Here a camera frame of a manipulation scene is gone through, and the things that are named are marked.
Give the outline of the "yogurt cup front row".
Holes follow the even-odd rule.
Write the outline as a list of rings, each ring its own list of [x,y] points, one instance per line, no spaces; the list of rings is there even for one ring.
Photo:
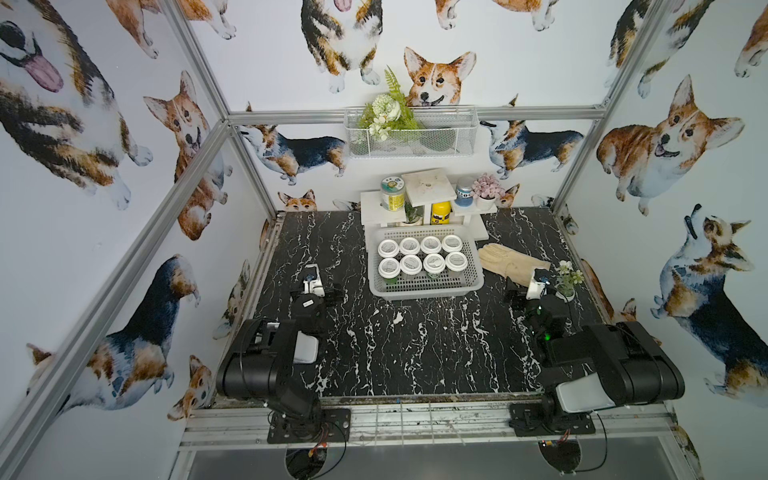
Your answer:
[[[442,239],[441,245],[445,253],[454,253],[462,251],[464,242],[459,236],[448,234]]]
[[[442,252],[442,242],[436,236],[426,236],[420,242],[420,249],[425,255],[440,254]]]
[[[400,262],[394,258],[383,258],[378,265],[378,273],[387,285],[395,285],[401,273]]]
[[[403,256],[418,255],[421,252],[420,241],[414,237],[403,238],[399,242],[399,252]]]

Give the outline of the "yogurt cup row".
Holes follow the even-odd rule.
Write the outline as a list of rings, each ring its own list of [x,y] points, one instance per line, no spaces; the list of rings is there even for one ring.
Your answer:
[[[396,258],[400,253],[399,243],[392,239],[382,240],[377,247],[381,258]]]
[[[400,262],[394,258],[383,258],[378,265],[378,273],[387,285],[395,285],[401,273]]]
[[[425,274],[431,279],[438,279],[446,269],[445,258],[441,254],[426,255],[422,264]]]
[[[420,241],[414,237],[403,238],[399,242],[399,252],[403,256],[418,255],[421,252]]]
[[[410,281],[415,279],[422,271],[422,260],[415,254],[408,254],[400,260],[401,276]]]
[[[442,242],[436,236],[426,236],[420,242],[420,249],[425,255],[440,254],[442,252]]]
[[[448,234],[442,239],[441,245],[445,253],[454,253],[462,251],[464,242],[459,236]]]
[[[464,253],[455,251],[445,256],[445,265],[451,278],[459,278],[466,272],[469,262]]]

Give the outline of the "yogurt cup back row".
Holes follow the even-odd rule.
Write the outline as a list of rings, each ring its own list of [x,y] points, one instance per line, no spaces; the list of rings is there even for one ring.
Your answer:
[[[408,254],[400,260],[401,276],[410,281],[415,279],[422,271],[422,260],[415,254]]]
[[[445,256],[445,265],[451,278],[459,278],[466,272],[469,262],[464,253],[455,251]]]
[[[377,247],[381,258],[396,258],[400,253],[399,243],[392,239],[382,240]]]
[[[441,254],[426,255],[422,264],[425,274],[431,279],[438,279],[446,269],[445,258]]]

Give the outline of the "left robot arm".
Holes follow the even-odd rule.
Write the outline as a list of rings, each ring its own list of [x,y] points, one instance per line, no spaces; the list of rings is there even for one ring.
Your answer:
[[[242,323],[218,368],[217,393],[263,402],[273,412],[270,444],[346,441],[351,411],[322,407],[317,393],[293,374],[299,335],[316,340],[326,332],[325,298],[299,293],[291,313],[280,321],[255,318]]]

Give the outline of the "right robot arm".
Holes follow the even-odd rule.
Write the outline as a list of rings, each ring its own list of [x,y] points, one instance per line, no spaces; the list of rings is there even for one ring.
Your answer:
[[[510,426],[518,435],[592,433],[594,412],[684,395],[682,373],[639,323],[588,324],[568,335],[568,303],[551,295],[528,299],[515,287],[505,299],[522,310],[540,366],[535,380],[543,388],[538,402],[510,406]]]

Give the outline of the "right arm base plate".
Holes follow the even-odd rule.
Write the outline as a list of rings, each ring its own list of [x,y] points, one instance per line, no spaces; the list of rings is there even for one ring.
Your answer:
[[[511,403],[509,426],[518,437],[591,435],[596,427],[587,413],[566,413],[555,403]]]

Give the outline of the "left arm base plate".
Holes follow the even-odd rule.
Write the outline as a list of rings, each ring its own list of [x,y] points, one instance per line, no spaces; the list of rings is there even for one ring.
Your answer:
[[[275,413],[269,421],[269,444],[346,443],[350,436],[352,411],[322,408],[309,419]]]

